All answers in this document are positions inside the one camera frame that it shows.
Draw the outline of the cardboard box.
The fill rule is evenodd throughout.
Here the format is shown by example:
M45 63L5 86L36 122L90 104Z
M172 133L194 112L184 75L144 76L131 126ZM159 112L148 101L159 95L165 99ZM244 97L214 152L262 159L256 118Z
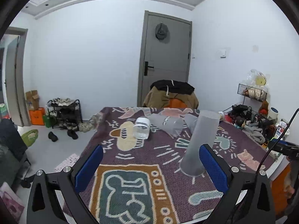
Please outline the cardboard box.
M38 110L39 108L39 95L37 90L27 91L25 93L26 103L28 110Z

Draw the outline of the white yellow paper cup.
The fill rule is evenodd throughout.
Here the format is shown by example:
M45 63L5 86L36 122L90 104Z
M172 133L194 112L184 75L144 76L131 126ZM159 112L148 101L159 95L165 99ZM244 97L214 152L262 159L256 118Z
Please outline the white yellow paper cup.
M218 113L219 113L219 120L220 120L220 121L225 120L225 114L224 114L224 112L219 111Z

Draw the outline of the grey hat on door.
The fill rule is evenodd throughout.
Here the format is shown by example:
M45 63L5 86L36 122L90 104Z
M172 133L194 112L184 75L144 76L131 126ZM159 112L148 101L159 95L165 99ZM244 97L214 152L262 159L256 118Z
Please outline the grey hat on door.
M168 36L168 27L164 23L159 23L155 28L155 36L158 40L164 40Z

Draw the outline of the orange shopping bag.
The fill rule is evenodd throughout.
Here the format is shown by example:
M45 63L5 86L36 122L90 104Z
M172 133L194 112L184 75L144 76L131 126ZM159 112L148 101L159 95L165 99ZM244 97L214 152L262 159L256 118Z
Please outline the orange shopping bag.
M44 108L38 108L37 110L29 110L29 117L32 125L45 125L43 120L44 115Z

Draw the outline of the black shoe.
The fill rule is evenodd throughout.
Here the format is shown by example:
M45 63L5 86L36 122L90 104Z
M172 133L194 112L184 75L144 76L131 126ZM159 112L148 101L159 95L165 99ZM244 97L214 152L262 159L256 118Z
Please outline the black shoe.
M67 135L69 137L71 137L73 140L78 139L78 135L76 134L76 132L74 130L67 130Z
M49 138L52 142L57 142L57 140L58 140L58 137L57 137L52 131L50 131L50 132L48 133L48 138Z

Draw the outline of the tall frosted plastic cup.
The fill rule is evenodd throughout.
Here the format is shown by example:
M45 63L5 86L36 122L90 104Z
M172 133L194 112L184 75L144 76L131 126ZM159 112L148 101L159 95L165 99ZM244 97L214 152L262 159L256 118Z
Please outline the tall frosted plastic cup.
M188 176L200 176L205 168L199 157L199 149L207 144L212 147L219 125L219 113L202 110L199 112L195 130L191 136L180 170Z

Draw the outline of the patterned purple woven tablecloth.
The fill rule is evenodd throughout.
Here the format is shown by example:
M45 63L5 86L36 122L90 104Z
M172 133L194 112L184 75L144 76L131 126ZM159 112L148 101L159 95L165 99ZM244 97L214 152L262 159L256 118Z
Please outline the patterned purple woven tablecloth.
M146 140L133 136L136 119L152 114L183 118L199 111L105 107L94 118L85 151L100 144L103 160L80 197L99 223L185 223L209 215L222 197L208 174L180 170L192 136L187 125L177 137L154 125Z

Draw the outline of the grey cloth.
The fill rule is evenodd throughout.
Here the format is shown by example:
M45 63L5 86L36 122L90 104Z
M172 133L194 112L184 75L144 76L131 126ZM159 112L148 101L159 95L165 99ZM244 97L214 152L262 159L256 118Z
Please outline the grey cloth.
M262 145L266 141L261 128L245 125L242 131L257 144Z

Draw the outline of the brown plush toy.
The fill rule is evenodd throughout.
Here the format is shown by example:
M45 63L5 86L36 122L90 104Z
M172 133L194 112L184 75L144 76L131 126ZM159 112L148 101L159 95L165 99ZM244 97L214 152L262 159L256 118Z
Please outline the brown plush toy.
M264 100L262 101L261 107L258 110L258 113L264 116L267 116L269 112L269 103Z

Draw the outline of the brown jacket on chair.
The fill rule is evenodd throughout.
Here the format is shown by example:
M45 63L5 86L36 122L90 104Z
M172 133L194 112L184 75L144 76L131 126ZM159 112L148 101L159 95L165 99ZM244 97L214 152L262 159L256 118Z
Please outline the brown jacket on chair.
M195 88L188 83L175 80L158 80L150 85L150 90L143 100L142 107L166 108L170 99L180 99L187 108L197 109L199 100Z

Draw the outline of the black shoe rack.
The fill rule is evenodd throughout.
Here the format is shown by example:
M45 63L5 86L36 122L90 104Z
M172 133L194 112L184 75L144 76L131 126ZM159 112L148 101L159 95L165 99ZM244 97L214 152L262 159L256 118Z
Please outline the black shoe rack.
M83 122L79 99L55 98L47 102L46 109L52 128L79 131Z

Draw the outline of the clear plastic bag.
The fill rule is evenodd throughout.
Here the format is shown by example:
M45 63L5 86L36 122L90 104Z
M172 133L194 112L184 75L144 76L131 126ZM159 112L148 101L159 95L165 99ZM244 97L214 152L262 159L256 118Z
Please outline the clear plastic bag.
M267 77L255 69L251 69L248 72L246 83L249 86L262 89L265 89L268 86Z

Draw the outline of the doll figure black hair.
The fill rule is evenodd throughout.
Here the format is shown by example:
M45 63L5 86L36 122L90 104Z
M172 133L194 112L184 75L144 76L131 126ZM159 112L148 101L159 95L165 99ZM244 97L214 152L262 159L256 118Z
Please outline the doll figure black hair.
M245 119L244 118L242 118L240 116L236 117L236 119L235 119L235 127L237 127L237 128L244 128L245 124L246 123L245 123Z

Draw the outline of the green floor mat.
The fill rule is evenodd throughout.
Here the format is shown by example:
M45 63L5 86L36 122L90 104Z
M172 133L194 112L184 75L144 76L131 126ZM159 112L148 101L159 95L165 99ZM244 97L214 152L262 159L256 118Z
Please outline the green floor mat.
M38 138L38 130L37 129L30 130L30 131L24 133L21 136L21 138L22 138L23 142L25 143L25 145L29 148L37 140L37 138Z

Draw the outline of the white tape roll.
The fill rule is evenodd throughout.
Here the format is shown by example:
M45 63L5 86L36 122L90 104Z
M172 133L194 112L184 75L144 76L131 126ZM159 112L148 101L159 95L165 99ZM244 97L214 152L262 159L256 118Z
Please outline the white tape roll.
M274 107L270 107L268 112L268 119L277 119L278 115L279 115L279 111Z

